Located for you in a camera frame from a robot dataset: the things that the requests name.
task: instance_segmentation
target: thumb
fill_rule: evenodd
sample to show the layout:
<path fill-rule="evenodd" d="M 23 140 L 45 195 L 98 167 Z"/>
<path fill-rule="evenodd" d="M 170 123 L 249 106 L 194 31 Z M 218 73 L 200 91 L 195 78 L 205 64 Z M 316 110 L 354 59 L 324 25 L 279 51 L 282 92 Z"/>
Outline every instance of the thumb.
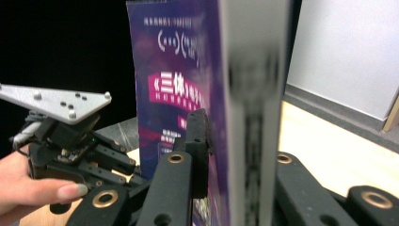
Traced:
<path fill-rule="evenodd" d="M 45 205 L 75 200 L 88 193 L 88 187 L 57 179 L 29 180 L 25 192 L 15 197 L 19 204 Z"/>

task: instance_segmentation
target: metal bracket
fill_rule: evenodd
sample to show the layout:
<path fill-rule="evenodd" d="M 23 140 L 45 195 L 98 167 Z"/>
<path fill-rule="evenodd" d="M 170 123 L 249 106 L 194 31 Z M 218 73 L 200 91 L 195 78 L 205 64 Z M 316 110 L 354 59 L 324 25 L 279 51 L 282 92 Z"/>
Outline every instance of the metal bracket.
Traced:
<path fill-rule="evenodd" d="M 77 124 L 111 103 L 105 94 L 0 84 L 0 99 L 38 111 L 67 124 Z"/>

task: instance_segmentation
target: book cover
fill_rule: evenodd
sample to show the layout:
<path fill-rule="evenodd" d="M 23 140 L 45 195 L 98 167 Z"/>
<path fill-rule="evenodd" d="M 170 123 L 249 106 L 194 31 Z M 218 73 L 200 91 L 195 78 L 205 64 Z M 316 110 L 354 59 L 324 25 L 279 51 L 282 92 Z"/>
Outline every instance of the book cover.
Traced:
<path fill-rule="evenodd" d="M 208 197 L 193 225 L 270 225 L 290 1 L 128 2 L 140 162 L 157 161 L 205 108 Z"/>

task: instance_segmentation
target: finger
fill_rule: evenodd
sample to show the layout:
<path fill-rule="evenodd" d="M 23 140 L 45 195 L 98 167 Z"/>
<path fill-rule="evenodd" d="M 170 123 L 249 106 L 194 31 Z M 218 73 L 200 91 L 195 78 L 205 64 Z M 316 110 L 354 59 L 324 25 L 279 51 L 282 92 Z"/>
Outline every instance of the finger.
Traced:
<path fill-rule="evenodd" d="M 14 199 L 17 203 L 27 205 L 44 205 L 69 202 L 88 193 L 82 184 L 57 179 L 28 180 L 25 188 L 20 188 Z"/>
<path fill-rule="evenodd" d="M 0 159 L 0 170 L 4 176 L 17 174 L 27 175 L 29 172 L 28 159 L 20 153 L 11 153 Z"/>

